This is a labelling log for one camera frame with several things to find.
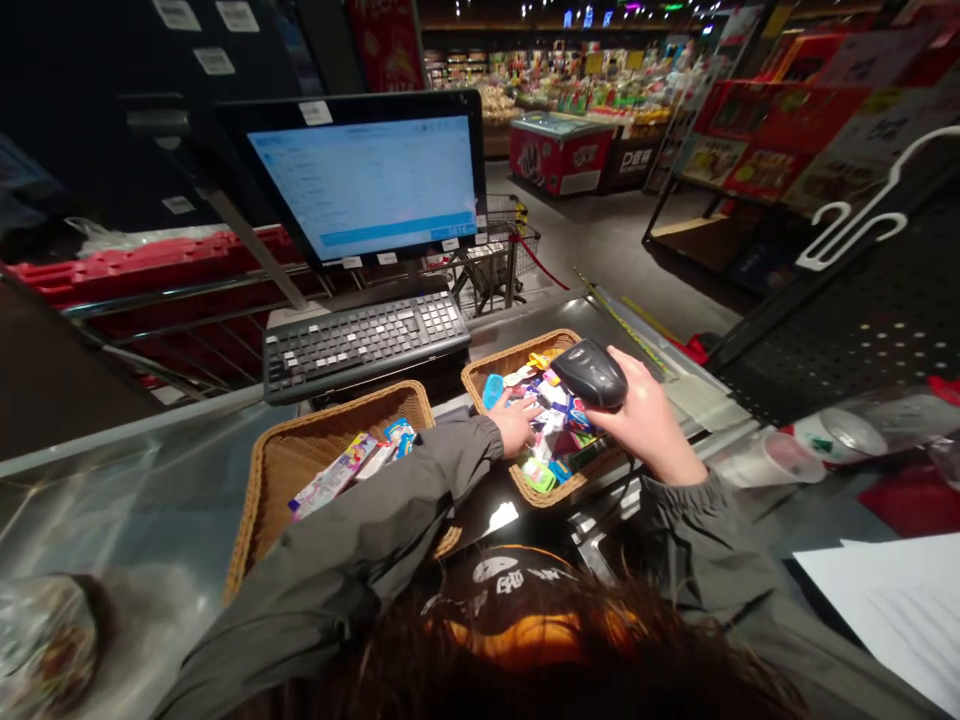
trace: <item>barcode scanner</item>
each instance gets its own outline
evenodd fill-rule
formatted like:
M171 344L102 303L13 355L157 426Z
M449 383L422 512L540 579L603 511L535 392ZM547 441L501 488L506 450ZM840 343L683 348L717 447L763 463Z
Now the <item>barcode scanner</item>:
M627 396L623 370L593 340L581 340L556 357L550 368L587 407L616 410Z

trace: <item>black keyboard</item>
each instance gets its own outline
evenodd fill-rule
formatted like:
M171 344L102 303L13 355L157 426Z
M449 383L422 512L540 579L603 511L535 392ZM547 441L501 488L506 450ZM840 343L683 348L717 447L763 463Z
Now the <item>black keyboard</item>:
M470 333L444 291L280 325L263 342L263 397L284 405L466 347Z

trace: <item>floor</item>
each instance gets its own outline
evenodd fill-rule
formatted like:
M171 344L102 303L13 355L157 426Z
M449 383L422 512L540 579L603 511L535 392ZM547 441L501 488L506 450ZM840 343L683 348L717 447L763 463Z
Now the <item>floor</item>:
M634 191L555 200L513 182L506 162L487 163L487 192L520 197L531 227L542 234L537 257L558 279L577 285L576 267L683 341L698 332L725 334L758 302L672 250L640 242L656 197ZM658 225L697 217L708 200L699 192L673 197ZM522 279L531 294L552 285L539 271Z

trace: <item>pegboard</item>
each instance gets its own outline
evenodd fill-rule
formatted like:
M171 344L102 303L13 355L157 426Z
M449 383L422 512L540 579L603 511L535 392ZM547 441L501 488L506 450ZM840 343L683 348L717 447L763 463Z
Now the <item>pegboard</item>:
M783 426L868 390L960 377L960 181L908 215L715 370L745 409Z

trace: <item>jacket sleeve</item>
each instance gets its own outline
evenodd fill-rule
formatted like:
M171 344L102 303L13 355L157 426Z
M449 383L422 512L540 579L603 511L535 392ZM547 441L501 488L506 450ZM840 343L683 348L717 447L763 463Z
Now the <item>jacket sleeve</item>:
M486 417L420 445L291 525L181 667L156 718L219 718L288 680L316 677L409 583L451 506L503 456Z
M811 717L941 717L870 655L797 604L773 559L747 533L736 503L711 473L699 485L643 478L640 512L647 571L686 619L709 615L803 695Z

